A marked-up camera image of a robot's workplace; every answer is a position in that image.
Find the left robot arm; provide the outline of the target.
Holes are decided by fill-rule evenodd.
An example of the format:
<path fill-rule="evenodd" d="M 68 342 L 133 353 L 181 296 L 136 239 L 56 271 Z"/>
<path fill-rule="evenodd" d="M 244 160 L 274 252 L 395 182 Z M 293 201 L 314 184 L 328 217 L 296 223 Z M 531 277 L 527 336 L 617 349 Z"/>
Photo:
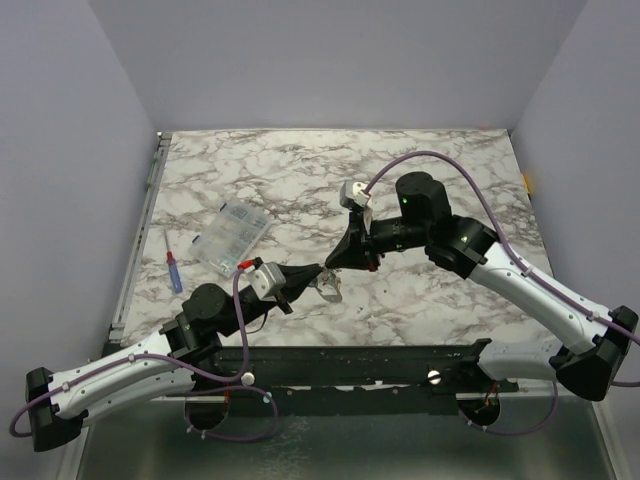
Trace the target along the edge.
<path fill-rule="evenodd" d="M 198 286 L 174 319 L 130 346 L 84 366 L 26 376 L 26 437 L 36 452 L 75 440 L 119 407 L 158 396 L 210 394 L 240 386 L 250 369 L 246 327 L 291 304 L 322 273 L 321 265 L 241 264 L 232 290 Z"/>

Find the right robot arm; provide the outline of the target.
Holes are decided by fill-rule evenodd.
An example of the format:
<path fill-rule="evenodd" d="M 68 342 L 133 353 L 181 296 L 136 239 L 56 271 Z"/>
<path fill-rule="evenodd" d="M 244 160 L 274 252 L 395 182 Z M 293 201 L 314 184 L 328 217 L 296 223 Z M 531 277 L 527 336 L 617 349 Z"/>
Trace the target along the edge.
<path fill-rule="evenodd" d="M 401 214 L 372 217 L 365 184 L 347 181 L 340 203 L 349 211 L 345 234 L 326 259 L 329 269 L 375 271 L 390 252 L 422 247 L 430 261 L 497 293 L 554 334 L 547 342 L 484 346 L 459 367 L 461 383 L 481 391 L 494 380 L 557 381 L 571 393 L 601 401 L 626 357 L 638 316 L 611 310 L 571 291 L 521 259 L 512 260 L 497 233 L 451 212 L 444 185 L 425 172 L 395 184 Z"/>

